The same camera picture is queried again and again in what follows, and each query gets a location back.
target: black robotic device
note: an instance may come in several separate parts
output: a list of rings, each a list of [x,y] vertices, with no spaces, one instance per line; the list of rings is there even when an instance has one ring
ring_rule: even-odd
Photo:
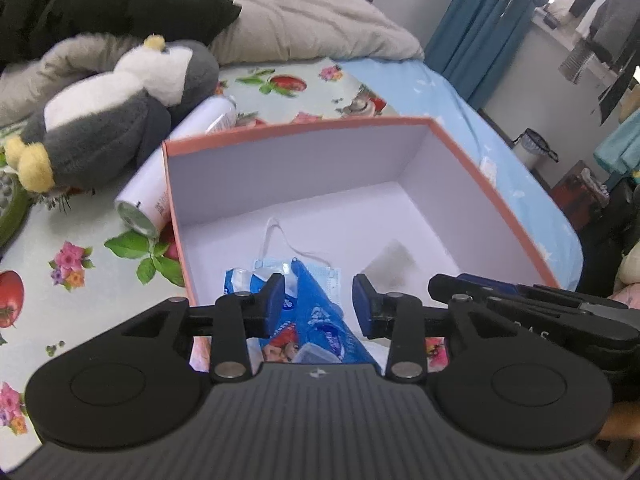
[[[390,339],[383,374],[266,363],[252,376],[246,338],[273,333],[279,274],[214,306],[170,298],[36,371],[25,399],[44,445],[8,478],[621,479],[591,445],[612,389],[589,352],[613,339],[626,354],[638,331],[567,325],[550,310],[570,307],[540,301],[551,342],[510,319],[537,300],[438,280],[448,309],[354,278],[363,334]],[[208,373],[188,364],[198,335],[212,336]],[[446,338],[441,372],[428,372],[426,336]]]

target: open cardboard box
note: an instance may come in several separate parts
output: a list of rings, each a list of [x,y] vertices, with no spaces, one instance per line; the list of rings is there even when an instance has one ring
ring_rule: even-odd
[[[269,218],[290,243],[351,279],[398,240],[425,275],[478,274],[558,286],[476,165],[432,119],[373,118],[236,128],[164,145],[172,218],[192,305],[213,304],[225,271],[251,269]],[[295,254],[273,237],[269,254]]]

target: ribbed gray surface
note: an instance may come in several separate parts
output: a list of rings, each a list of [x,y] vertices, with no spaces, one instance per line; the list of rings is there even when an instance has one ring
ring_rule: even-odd
[[[451,428],[416,386],[370,365],[264,365],[213,389],[197,416],[136,450],[44,445],[16,480],[604,480],[622,473],[590,446],[549,455],[492,449]]]

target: floral tablecloth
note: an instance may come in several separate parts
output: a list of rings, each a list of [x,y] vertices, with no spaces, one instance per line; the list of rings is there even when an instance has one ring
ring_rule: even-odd
[[[396,112],[331,60],[221,71],[217,93],[238,103],[238,124],[319,121]],[[20,124],[0,133],[8,135]],[[169,226],[160,240],[126,230],[113,200],[128,176],[53,207],[33,205],[0,261],[0,468],[39,445],[24,405],[47,360],[171,296],[182,275]]]

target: white cylindrical can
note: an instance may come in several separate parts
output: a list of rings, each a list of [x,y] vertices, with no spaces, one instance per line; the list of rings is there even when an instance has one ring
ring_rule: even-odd
[[[169,135],[181,139],[226,130],[236,124],[236,104],[224,96],[201,102]],[[170,219],[162,147],[156,149],[136,171],[115,200],[116,211],[134,231],[158,238]]]

